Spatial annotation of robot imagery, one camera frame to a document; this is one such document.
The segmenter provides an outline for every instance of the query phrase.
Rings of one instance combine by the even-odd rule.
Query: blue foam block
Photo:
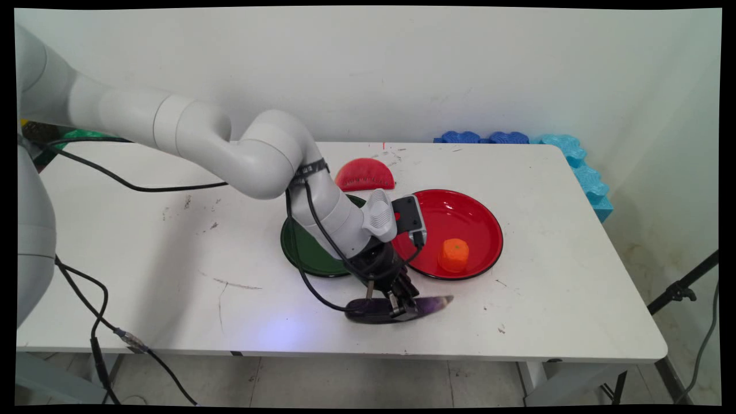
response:
[[[603,197],[601,201],[593,204],[593,211],[601,222],[606,221],[609,215],[613,212],[613,205],[608,201],[608,197]]]
[[[580,141],[574,136],[547,134],[539,137],[539,140],[540,144],[554,145],[561,149],[562,153],[565,154],[567,163],[572,168],[581,166],[585,156],[588,155],[585,150],[580,148]]]
[[[465,131],[457,133],[455,131],[447,131],[442,134],[441,138],[435,138],[434,142],[441,144],[477,144],[481,141],[481,137],[477,133]]]
[[[601,174],[587,165],[573,168],[575,178],[578,179],[580,187],[583,188],[585,196],[590,204],[595,205],[603,200],[608,193],[608,186],[601,182]]]
[[[529,143],[529,137],[520,133],[520,132],[512,132],[512,133],[503,133],[500,131],[496,131],[492,133],[488,139],[481,139],[481,143],[488,143],[488,144],[528,144]]]

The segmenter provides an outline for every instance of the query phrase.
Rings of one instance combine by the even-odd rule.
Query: yellow object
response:
[[[465,270],[470,248],[461,239],[447,239],[442,243],[437,262],[448,272],[459,273]]]

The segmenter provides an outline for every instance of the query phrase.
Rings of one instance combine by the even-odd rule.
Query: green plate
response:
[[[347,198],[358,207],[362,207],[366,203],[360,197],[347,195]],[[317,241],[309,234],[304,227],[294,221],[294,232],[297,238],[297,247],[299,248],[299,258],[302,261],[302,268],[305,273],[313,276],[321,276],[324,278],[333,278],[337,276],[345,276],[350,274],[342,262],[330,256],[329,253],[317,243]],[[294,244],[291,241],[291,226],[289,219],[284,220],[281,226],[281,250],[283,255],[294,265],[297,266],[296,254],[294,254]]]

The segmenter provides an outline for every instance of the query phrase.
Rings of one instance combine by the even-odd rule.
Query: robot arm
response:
[[[243,136],[230,140],[230,119],[215,105],[152,88],[122,89],[80,74],[23,27],[15,26],[16,77],[21,116],[120,136],[200,165],[243,194],[281,196],[298,168],[322,158],[307,128],[295,117],[268,110]],[[363,214],[327,171],[309,177],[322,224],[348,257],[370,234]],[[303,190],[292,193],[295,220],[338,258],[317,228]]]
[[[288,113],[263,112],[240,139],[231,140],[230,119],[216,106],[152,88],[123,89],[99,83],[74,70],[18,25],[15,64],[19,136],[21,116],[119,136],[192,161],[243,194],[262,200],[281,196],[300,167],[322,160],[307,128]],[[332,257],[340,259],[325,234],[347,259],[356,260],[359,268],[373,274],[370,281],[362,277],[365,275],[356,276],[369,291],[375,284],[387,297],[385,302],[371,303],[388,304],[374,313],[390,313],[391,318],[402,315],[403,319],[396,320],[419,315],[420,306],[412,299],[419,292],[411,285],[406,269],[397,266],[400,260],[388,243],[396,235],[396,222],[391,220],[392,205],[385,192],[377,190],[382,195],[371,196],[360,209],[326,169],[312,172],[305,180],[315,214],[306,188],[292,186],[293,218]],[[27,152],[19,145],[18,326],[51,280],[55,245],[51,202]],[[365,317],[367,313],[353,316]]]

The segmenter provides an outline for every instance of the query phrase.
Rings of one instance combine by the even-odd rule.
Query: plate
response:
[[[482,275],[496,263],[503,249],[503,234],[486,206],[451,190],[424,190],[414,195],[424,216],[427,242],[409,267],[433,278],[461,280]],[[437,263],[442,243],[447,239],[463,239],[470,249],[467,267],[460,273],[448,272]],[[417,249],[408,233],[399,234],[392,244],[405,260]]]
[[[347,198],[358,207],[362,207],[366,203],[365,200],[354,195],[347,194]],[[297,247],[299,248],[299,257],[302,259],[302,268],[305,273],[324,278],[334,278],[350,274],[342,265],[342,261],[330,256],[317,243],[314,237],[296,221],[294,221],[294,229],[297,237]],[[291,241],[288,218],[284,220],[281,226],[281,250],[289,262],[296,267],[296,254],[294,254],[294,244]]]

